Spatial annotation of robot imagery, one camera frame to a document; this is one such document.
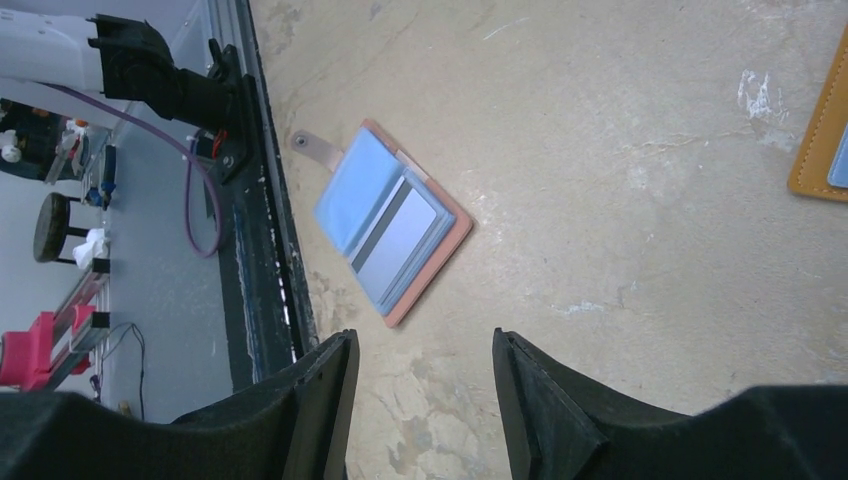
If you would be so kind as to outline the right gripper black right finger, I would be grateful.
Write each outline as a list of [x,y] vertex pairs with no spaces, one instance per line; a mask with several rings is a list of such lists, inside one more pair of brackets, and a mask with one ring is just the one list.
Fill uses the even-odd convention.
[[847,389],[755,386],[700,414],[624,395],[512,331],[493,366],[516,479],[843,479]]

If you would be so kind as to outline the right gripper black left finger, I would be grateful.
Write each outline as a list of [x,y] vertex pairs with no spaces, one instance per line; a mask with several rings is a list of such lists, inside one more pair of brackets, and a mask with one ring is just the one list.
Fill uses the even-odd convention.
[[1,397],[5,479],[342,479],[358,336],[336,333],[293,365],[170,424],[67,392]]

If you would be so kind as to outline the pink card holder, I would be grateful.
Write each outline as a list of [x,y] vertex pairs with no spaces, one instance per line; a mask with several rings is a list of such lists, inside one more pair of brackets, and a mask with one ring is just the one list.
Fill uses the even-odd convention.
[[314,217],[389,328],[398,326],[474,226],[377,122],[342,150],[305,130],[294,151],[332,173]]

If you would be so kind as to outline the grey credit card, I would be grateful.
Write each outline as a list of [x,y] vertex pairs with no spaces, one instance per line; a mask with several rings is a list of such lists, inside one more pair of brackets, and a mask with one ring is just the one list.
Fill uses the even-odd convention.
[[436,220],[436,210],[415,185],[399,179],[351,257],[357,280],[380,314],[392,309],[392,289]]

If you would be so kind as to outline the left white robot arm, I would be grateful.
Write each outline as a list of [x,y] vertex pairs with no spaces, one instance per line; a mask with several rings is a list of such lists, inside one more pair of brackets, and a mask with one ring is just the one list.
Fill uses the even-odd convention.
[[207,131],[230,130],[241,78],[234,46],[214,38],[200,74],[176,65],[164,37],[146,21],[1,12],[1,75],[87,98],[146,104],[159,117]]

